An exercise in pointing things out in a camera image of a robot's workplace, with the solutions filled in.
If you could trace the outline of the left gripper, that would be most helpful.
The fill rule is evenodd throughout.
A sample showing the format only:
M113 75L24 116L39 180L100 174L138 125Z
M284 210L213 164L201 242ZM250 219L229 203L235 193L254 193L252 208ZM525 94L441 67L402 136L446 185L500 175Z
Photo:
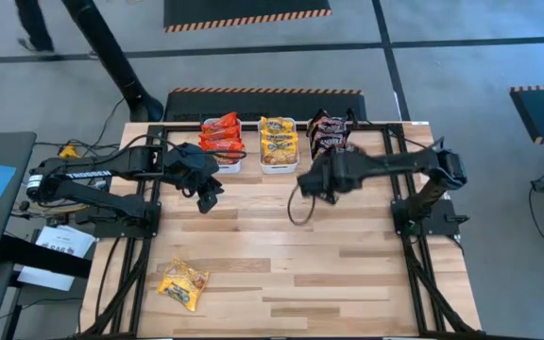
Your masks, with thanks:
M164 153L163 182L177 187L201 187L197 191L197 207L208 213L216 204L216 196L223 194L222 183L213 177L219 170L212 154L196 144L180 144Z

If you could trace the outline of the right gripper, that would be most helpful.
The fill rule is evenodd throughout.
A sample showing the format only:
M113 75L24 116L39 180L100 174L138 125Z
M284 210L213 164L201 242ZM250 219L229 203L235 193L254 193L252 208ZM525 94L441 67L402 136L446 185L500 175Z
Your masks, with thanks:
M321 175L306 173L298 177L301 195L320 198L326 203L335 204L338 194L362 189L361 158L363 156L364 154L342 152L339 148L331 149L318 158Z

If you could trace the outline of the yellow Maruchan ramen pack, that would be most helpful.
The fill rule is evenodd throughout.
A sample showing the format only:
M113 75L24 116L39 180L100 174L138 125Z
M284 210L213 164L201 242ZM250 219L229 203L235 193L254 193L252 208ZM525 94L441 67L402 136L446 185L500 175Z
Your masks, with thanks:
M192 268L179 258L174 258L163 272L157 292L181 303L194 312L210 273Z
M298 134L292 131L283 133L272 133L270 131L264 130L261 132L261 137L263 142L282 144L285 142L296 140L298 138Z
M298 146L295 141L262 142L262 163L282 165L295 163L298 159Z
M295 130L295 122L285 117L262 117L262 130L270 133L287 133Z

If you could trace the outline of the white printed paper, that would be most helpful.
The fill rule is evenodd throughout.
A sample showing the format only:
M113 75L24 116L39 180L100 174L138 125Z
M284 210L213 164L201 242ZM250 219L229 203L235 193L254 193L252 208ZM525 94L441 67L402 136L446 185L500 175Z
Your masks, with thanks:
M95 238L91 234L62 225L55 228L43 227L36 240L36 245L84 258L94 241ZM18 277L18 281L22 283L60 291L69 291L74 280L74 277L68 275L29 266L24 266Z

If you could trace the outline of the black desk beam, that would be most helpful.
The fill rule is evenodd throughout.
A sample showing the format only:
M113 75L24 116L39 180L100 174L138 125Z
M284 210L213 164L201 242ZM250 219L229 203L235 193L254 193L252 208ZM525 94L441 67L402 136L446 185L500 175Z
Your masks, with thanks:
M8 235L0 240L0 263L20 264L83 279L89 278L92 267L89 260Z

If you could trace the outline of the person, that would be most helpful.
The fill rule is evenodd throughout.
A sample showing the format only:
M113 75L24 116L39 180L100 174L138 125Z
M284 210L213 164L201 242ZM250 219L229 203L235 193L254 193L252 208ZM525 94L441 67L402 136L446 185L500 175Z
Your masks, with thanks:
M18 43L28 52L40 56L53 56L54 44L48 33L38 0L14 0L18 17L26 37Z

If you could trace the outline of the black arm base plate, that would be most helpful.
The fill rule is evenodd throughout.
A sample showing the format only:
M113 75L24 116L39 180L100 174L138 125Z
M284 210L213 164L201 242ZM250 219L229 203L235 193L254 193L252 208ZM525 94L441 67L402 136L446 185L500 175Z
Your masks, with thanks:
M453 237L460 233L459 226L469 220L467 215L456 214L449 199L435 202L420 217L410 217L407 201L393 201L390 205L396 234L409 236L444 235Z
M117 197L111 204L89 206L75 213L78 225L94 224L96 238L148 238L158 233L162 205L142 196Z

